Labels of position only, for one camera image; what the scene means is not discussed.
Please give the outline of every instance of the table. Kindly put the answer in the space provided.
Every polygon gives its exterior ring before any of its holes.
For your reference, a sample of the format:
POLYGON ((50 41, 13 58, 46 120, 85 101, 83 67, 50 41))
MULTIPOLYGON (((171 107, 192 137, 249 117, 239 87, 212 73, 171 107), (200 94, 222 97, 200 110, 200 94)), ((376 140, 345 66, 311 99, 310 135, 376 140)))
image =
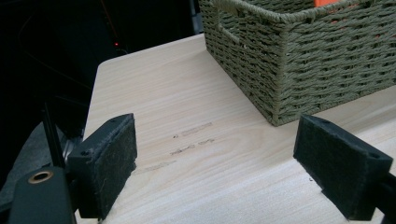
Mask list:
MULTIPOLYGON (((395 96, 393 86, 315 116, 396 158, 395 96)), ((126 113, 137 168, 103 223, 358 223, 292 157, 298 121, 269 124, 203 35, 100 64, 84 138, 126 113)))

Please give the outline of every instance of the orange object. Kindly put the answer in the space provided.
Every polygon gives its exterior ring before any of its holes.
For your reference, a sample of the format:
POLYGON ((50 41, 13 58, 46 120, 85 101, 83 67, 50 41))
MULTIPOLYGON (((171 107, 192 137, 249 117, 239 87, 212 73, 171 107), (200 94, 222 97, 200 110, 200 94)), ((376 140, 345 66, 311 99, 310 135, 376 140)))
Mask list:
POLYGON ((335 2, 338 2, 338 0, 314 0, 315 7, 322 7, 335 2))

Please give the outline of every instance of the green wicker basket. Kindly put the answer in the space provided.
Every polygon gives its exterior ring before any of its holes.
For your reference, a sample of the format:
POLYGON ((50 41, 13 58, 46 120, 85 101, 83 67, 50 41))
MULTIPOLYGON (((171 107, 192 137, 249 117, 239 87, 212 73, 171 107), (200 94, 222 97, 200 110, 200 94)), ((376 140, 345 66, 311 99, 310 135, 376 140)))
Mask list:
POLYGON ((396 83, 396 1, 200 0, 207 50, 275 126, 396 83))

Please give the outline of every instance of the dark background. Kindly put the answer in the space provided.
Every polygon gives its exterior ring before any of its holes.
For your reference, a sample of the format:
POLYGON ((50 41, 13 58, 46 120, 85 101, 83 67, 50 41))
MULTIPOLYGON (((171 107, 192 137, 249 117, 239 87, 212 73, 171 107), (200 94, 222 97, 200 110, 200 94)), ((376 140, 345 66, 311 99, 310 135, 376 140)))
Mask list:
POLYGON ((0 0, 0 188, 44 102, 68 138, 81 135, 97 66, 196 35, 198 11, 192 0, 0 0))

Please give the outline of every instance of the black foam block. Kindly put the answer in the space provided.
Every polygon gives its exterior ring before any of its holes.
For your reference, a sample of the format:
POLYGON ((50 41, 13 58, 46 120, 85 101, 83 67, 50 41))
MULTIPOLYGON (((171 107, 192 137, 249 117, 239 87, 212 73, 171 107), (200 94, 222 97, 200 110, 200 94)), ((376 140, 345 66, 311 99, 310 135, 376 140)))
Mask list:
POLYGON ((303 115, 293 157, 346 218, 372 218, 371 190, 389 173, 390 156, 325 119, 303 115))
POLYGON ((81 217, 106 218, 135 168, 134 115, 107 121, 68 156, 81 217))

